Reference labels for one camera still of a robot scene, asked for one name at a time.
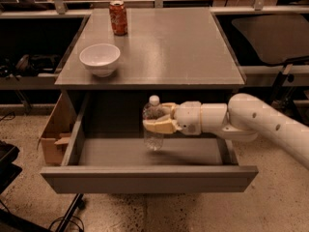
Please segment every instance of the drawer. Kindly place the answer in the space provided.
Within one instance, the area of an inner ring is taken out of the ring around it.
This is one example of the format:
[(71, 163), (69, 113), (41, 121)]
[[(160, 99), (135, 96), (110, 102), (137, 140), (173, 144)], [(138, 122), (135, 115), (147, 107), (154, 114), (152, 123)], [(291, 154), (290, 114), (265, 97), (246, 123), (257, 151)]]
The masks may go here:
[(57, 193), (241, 192), (258, 173), (239, 166), (231, 141), (210, 134), (167, 135), (146, 149), (143, 92), (85, 95), (60, 166), (41, 174)]

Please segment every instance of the concrete floor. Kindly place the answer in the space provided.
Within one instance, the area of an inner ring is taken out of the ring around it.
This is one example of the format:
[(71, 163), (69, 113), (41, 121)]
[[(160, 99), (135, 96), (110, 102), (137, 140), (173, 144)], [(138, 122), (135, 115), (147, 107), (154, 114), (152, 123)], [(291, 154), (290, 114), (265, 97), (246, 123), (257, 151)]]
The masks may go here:
[[(1, 200), (15, 215), (45, 228), (74, 198), (55, 193), (40, 175), (38, 140), (49, 113), (35, 107), (27, 116), (21, 112), (0, 122), (0, 140), (19, 148), (15, 164), (23, 168)], [(309, 231), (309, 171), (262, 137), (235, 142), (234, 149), (240, 165), (257, 165), (260, 171), (243, 193), (85, 194), (86, 209), (75, 214), (87, 232)]]

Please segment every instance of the white robotic arm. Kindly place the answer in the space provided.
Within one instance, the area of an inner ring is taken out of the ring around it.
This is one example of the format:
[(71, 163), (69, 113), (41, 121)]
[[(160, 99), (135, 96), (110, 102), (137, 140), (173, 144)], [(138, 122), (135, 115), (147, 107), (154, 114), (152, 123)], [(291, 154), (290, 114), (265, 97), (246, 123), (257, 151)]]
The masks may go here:
[(146, 130), (180, 131), (185, 135), (210, 132), (235, 141), (252, 141), (261, 134), (309, 169), (309, 128), (256, 97), (236, 94), (228, 105), (187, 101), (164, 103), (162, 107), (166, 116), (155, 121), (144, 120)]

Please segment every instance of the white bowl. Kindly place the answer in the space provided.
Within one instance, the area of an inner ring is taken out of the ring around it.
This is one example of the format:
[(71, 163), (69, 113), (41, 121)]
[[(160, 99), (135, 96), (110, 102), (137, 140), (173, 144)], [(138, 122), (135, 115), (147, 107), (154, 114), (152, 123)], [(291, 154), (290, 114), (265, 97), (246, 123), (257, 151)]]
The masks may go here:
[(108, 76), (118, 68), (120, 49), (109, 43), (98, 43), (83, 49), (79, 60), (86, 70), (100, 77)]

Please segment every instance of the red can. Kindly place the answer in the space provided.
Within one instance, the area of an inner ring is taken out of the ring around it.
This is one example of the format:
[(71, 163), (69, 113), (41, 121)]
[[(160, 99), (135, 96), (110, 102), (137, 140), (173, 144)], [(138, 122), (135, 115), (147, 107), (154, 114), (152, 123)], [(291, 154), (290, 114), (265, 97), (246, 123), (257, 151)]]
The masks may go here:
[(126, 7), (123, 1), (112, 1), (109, 4), (109, 14), (115, 35), (127, 34)]

